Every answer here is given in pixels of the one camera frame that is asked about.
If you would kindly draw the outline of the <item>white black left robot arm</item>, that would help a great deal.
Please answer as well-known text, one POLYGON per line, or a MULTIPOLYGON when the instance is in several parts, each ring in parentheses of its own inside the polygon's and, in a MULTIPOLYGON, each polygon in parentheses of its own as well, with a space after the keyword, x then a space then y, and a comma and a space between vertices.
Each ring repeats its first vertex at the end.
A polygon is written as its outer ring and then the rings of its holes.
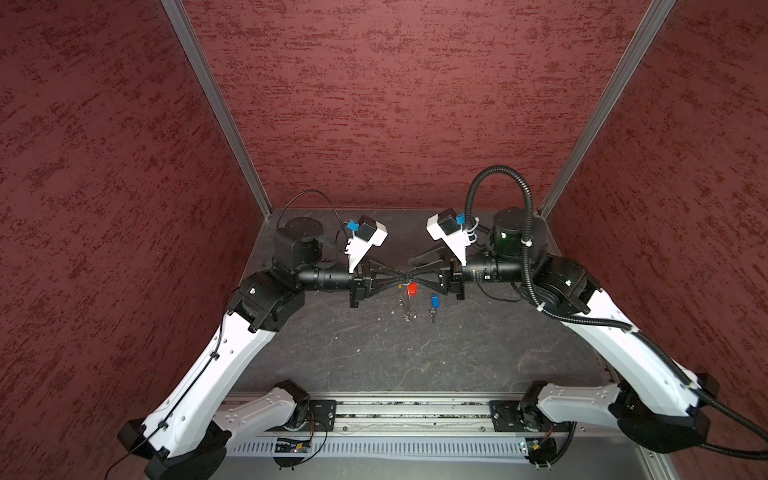
POLYGON ((274 233, 271 266, 246 277, 229 300, 220 326, 184 378, 144 419, 128 421, 118 439, 129 454, 147 460, 149 479, 208 479, 236 440, 272 429, 314 430, 310 395, 296 383, 277 383, 262 397, 221 410, 220 406, 256 355, 305 304, 308 290, 345 290, 350 305, 377 287, 399 281, 375 279, 376 263, 365 261, 386 239, 386 227, 367 216, 347 225, 346 261, 322 259, 334 242, 312 218, 289 220, 274 233))

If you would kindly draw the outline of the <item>silver keyring with keys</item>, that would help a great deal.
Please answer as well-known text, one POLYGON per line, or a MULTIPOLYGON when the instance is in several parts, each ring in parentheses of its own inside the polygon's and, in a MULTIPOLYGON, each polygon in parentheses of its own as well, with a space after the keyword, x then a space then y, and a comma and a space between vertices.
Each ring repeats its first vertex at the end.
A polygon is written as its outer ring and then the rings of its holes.
POLYGON ((412 280, 407 280, 399 285, 399 291, 404 320, 408 322, 415 320, 417 312, 413 309, 412 298, 418 293, 418 285, 412 280))

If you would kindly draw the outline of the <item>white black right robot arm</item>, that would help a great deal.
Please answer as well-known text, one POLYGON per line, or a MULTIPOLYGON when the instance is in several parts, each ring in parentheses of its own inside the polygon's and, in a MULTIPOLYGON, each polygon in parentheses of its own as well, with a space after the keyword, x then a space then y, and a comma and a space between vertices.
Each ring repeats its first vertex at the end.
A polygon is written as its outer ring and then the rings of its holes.
POLYGON ((431 216, 426 230, 438 260, 411 259, 412 274, 436 274, 428 287, 463 296, 474 282, 509 283, 550 319, 585 340, 622 379, 600 387, 536 381, 514 419, 530 430, 586 423, 615 428, 658 453, 702 447, 710 428, 702 412, 718 384, 665 356, 578 262, 548 253, 543 221, 510 208, 495 214, 487 248, 469 254, 478 225, 452 209, 431 216))

